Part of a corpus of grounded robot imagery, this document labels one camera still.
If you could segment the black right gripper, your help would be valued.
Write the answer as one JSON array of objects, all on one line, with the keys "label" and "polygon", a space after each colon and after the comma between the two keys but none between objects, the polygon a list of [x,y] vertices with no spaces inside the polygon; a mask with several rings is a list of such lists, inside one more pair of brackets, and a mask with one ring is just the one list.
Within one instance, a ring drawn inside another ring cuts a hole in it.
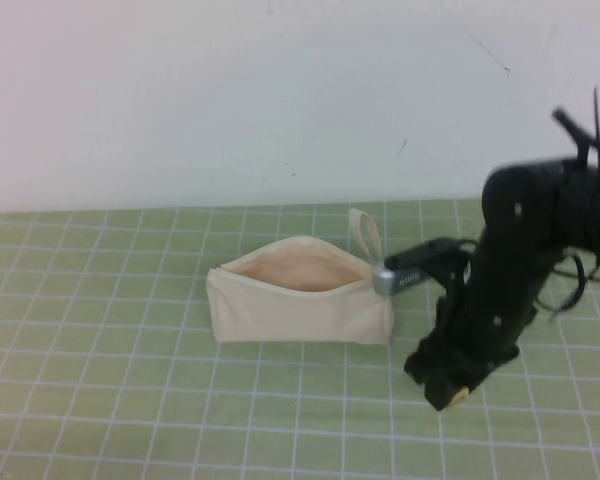
[{"label": "black right gripper", "polygon": [[480,323],[458,299],[444,295],[437,300],[432,331],[409,354],[404,372],[442,411],[458,391],[472,393],[494,370],[518,357],[518,338],[536,314],[530,306],[512,322],[496,316]]}]

